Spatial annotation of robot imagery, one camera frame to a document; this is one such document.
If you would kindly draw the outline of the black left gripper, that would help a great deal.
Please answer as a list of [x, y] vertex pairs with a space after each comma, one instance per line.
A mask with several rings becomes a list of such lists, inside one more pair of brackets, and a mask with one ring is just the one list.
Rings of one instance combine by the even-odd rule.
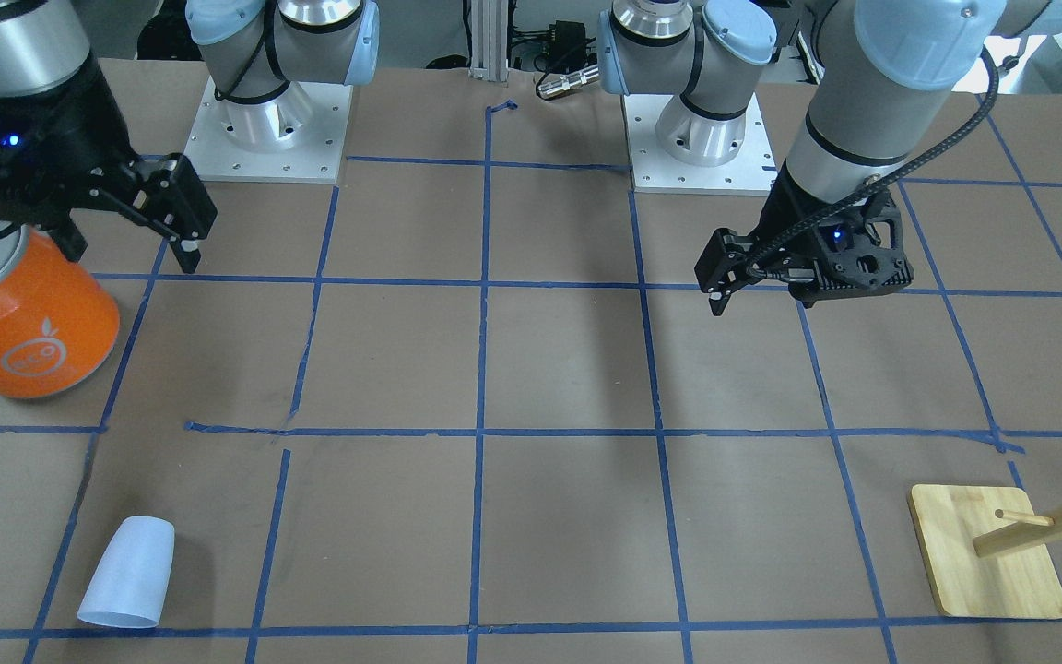
[[817, 227], [801, 232], [774, 253], [750, 259], [755, 245], [826, 207], [783, 167], [764, 203], [758, 227], [751, 234], [713, 231], [693, 266], [697, 286], [707, 294], [712, 314], [724, 314], [732, 294], [748, 286], [785, 280], [789, 269], [812, 270], [812, 280], [789, 285], [792, 297], [808, 306], [819, 300], [879, 297], [915, 280], [914, 266], [903, 252], [902, 215], [886, 188], [826, 216]]

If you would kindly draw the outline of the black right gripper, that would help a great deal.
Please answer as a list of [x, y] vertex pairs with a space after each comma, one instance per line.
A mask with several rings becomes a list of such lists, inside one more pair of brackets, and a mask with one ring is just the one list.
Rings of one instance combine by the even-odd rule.
[[115, 212], [156, 232], [185, 274], [195, 273], [199, 244], [218, 217], [188, 156], [138, 158], [93, 55], [54, 88], [0, 97], [0, 240], [33, 224], [79, 262], [88, 241], [70, 221], [75, 209]]

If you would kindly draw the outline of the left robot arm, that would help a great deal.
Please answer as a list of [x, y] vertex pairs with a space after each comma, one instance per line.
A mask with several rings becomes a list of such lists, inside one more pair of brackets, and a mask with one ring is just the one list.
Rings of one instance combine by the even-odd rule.
[[[809, 1], [823, 75], [756, 227], [720, 228], [693, 274], [712, 314], [763, 280], [820, 300], [880, 297], [915, 277], [891, 186], [960, 143], [997, 101], [992, 35], [1062, 33], [1062, 1]], [[667, 93], [667, 151], [693, 161], [692, 131], [741, 137], [778, 42], [753, 1], [615, 1], [597, 62], [609, 93]]]

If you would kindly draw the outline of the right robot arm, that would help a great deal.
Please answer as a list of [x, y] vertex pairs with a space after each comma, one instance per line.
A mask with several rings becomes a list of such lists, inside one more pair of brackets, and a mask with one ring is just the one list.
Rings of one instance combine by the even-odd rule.
[[[296, 98], [302, 83], [361, 87], [378, 59], [372, 1], [189, 1], [191, 41], [215, 100], [245, 117]], [[68, 1], [0, 1], [0, 241], [45, 231], [67, 260], [86, 240], [75, 209], [112, 211], [168, 241], [194, 273], [218, 210], [188, 156], [139, 155]]]

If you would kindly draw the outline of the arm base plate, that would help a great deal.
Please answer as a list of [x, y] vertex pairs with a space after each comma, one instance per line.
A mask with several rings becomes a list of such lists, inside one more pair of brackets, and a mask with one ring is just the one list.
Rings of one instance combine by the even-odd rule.
[[276, 100], [241, 105], [216, 100], [209, 80], [184, 154], [204, 181], [336, 184], [354, 92], [294, 81]]
[[741, 116], [715, 121], [670, 93], [622, 100], [633, 189], [638, 193], [768, 195], [780, 165], [758, 98]]

